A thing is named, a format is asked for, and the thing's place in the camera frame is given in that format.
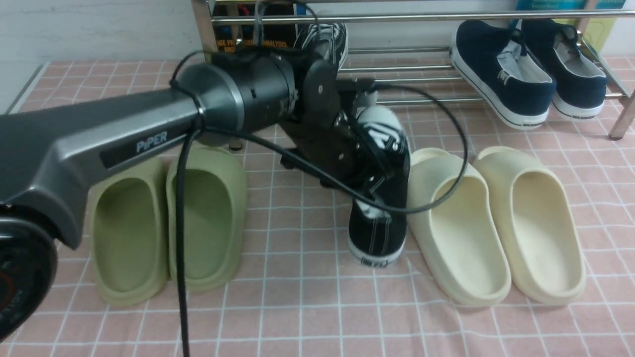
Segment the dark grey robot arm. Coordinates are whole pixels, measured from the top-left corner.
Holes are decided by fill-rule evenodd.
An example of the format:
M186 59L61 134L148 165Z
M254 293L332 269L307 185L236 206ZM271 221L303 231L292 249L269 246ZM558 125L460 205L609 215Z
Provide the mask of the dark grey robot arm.
M57 271L55 242L75 249L88 191L198 139L211 147L281 125L293 167L370 199L390 163L352 119L372 80L337 79L312 50L251 47L179 63L167 89L1 116L1 339L43 302Z

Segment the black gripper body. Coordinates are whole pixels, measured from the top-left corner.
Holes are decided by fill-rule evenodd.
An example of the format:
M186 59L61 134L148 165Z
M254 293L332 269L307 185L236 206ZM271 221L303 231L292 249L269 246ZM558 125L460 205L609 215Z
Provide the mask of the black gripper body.
M324 59L279 59L277 67L293 86L293 113L281 124L295 145L281 165L319 180L326 189L343 185L368 193L370 181L395 176L388 154L372 140L356 113L369 98L369 80L339 79L338 67Z

